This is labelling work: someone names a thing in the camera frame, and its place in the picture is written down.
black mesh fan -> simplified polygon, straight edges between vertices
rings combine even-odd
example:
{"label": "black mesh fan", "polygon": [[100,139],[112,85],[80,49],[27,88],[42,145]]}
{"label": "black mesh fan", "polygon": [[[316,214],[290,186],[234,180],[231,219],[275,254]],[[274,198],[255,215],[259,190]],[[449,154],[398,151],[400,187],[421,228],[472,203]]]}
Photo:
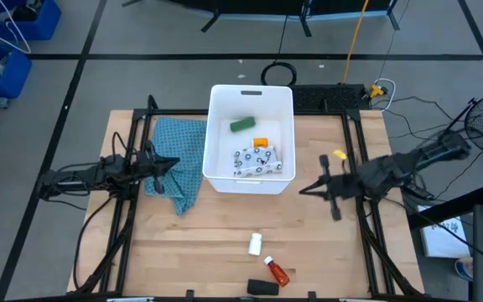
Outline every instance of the black mesh fan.
{"label": "black mesh fan", "polygon": [[483,150],[483,99],[479,100],[467,112],[465,131],[470,141]]}

wooden table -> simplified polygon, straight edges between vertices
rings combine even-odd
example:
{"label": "wooden table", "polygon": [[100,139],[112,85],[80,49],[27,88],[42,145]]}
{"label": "wooden table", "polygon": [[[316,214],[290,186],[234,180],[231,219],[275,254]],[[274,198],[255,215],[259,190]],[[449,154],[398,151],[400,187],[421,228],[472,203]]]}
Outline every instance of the wooden table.
{"label": "wooden table", "polygon": [[[127,140],[131,116],[131,111],[111,112],[102,155],[111,153],[113,132]],[[370,158],[391,153],[382,114],[361,112],[361,116]],[[171,200],[148,197],[141,185],[124,295],[185,296],[187,289],[193,289],[200,297],[246,296],[248,279],[273,281],[263,263],[271,255],[291,279],[280,289],[280,297],[307,297],[309,291],[315,291],[319,298],[368,297],[355,202],[338,200],[342,220],[335,222],[329,203],[298,194],[321,174],[319,155],[345,150],[340,118],[296,116],[295,143],[297,175],[281,195],[220,194],[203,179],[195,206],[176,216]],[[123,151],[120,144],[117,150]],[[340,159],[333,155],[330,170],[331,174],[342,173]],[[106,192],[93,192],[86,215],[106,198]],[[389,198],[402,200],[397,189]],[[113,201],[95,216],[85,231],[78,265],[80,284],[106,252],[114,205]],[[379,208],[391,259],[411,284],[423,291],[405,210],[391,202],[381,202]],[[247,254],[253,232],[263,236],[260,257]],[[379,290],[385,292],[375,253],[374,259]],[[118,260],[110,289],[114,289],[117,266]]]}

orange bottle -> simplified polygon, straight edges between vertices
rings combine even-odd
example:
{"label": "orange bottle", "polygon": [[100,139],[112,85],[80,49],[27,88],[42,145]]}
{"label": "orange bottle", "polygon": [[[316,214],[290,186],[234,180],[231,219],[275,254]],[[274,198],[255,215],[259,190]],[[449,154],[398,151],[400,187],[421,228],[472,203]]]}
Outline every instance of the orange bottle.
{"label": "orange bottle", "polygon": [[275,277],[275,279],[281,286],[286,286],[286,284],[290,282],[290,278],[288,277],[288,275],[283,271],[280,266],[278,266],[278,264],[273,261],[273,258],[271,256],[267,256],[264,259],[264,263],[269,267],[269,269],[271,269],[273,277]]}

white plastic bin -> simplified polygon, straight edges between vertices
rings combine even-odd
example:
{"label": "white plastic bin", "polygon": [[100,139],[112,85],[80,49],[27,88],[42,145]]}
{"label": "white plastic bin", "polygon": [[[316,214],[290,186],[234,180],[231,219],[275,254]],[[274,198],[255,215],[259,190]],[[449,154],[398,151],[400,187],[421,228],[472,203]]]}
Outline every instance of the white plastic bin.
{"label": "white plastic bin", "polygon": [[[257,125],[233,133],[232,122],[255,117]],[[234,153],[268,138],[283,162],[281,174],[234,177]],[[292,90],[284,86],[216,85],[211,89],[202,174],[216,191],[280,194],[295,177]]]}

yellow cable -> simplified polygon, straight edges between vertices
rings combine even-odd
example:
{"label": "yellow cable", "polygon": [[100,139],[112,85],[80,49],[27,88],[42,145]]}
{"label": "yellow cable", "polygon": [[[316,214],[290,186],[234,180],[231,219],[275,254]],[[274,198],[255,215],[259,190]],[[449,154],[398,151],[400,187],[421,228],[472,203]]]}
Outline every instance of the yellow cable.
{"label": "yellow cable", "polygon": [[356,45],[357,33],[359,33],[359,28],[361,27],[362,16],[365,14],[366,6],[368,6],[368,0],[365,0],[365,4],[363,4],[362,10],[361,10],[361,16],[359,16],[359,20],[357,21],[356,32],[353,34],[353,40],[351,41],[350,53],[348,54],[348,59],[345,62],[345,71],[344,71],[344,78],[342,79],[342,84],[345,83],[345,79],[348,77],[348,70],[350,69],[351,53],[353,53],[353,47]]}

